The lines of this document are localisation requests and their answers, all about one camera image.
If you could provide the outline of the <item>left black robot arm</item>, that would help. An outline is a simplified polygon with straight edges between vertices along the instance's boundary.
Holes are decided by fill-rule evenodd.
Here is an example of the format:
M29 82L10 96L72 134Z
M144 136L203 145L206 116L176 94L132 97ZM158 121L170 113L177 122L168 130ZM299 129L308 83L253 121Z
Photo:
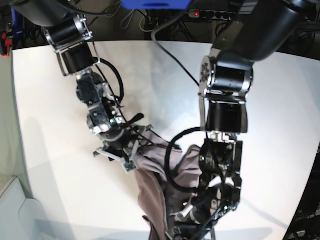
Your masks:
M317 0L260 0L230 47L203 58L200 126L176 135L164 156L169 185L191 195L165 232L168 240L202 240L207 234L214 235L218 221L238 208L243 151L238 136L248 131L246 102L254 81L253 66L276 52L318 4ZM177 140L195 132L207 135L198 157L201 175L197 186L184 187L172 176L171 151Z

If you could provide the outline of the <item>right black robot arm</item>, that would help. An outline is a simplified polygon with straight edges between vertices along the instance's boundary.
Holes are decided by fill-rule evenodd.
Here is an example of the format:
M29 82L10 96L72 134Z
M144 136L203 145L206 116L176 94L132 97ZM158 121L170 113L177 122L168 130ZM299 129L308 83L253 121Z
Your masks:
M118 70L100 58L86 16L69 0L9 0L7 5L31 23L40 26L54 49L62 74L76 77L76 94L88 108L86 118L90 132L103 143L93 154L118 161L128 173L139 168L138 153L149 143L140 126L144 118L138 113L127 120L122 112L124 84Z

